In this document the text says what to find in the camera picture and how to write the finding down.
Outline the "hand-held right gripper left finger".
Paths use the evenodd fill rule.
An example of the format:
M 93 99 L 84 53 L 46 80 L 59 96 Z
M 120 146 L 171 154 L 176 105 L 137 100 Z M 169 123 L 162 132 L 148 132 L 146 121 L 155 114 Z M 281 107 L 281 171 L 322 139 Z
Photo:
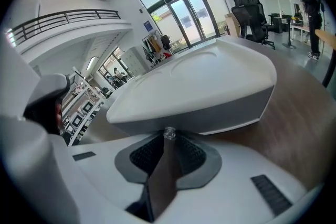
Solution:
M 136 135 L 71 147 L 84 177 L 107 201 L 146 222 L 154 222 L 148 179 L 163 155 L 161 134 Z

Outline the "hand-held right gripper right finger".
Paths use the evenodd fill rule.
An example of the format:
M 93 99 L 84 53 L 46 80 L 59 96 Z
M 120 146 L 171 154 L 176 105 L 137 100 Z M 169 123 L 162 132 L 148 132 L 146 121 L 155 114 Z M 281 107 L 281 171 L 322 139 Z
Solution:
M 306 190 L 251 148 L 178 134 L 182 177 L 158 223 L 295 223 L 321 186 Z

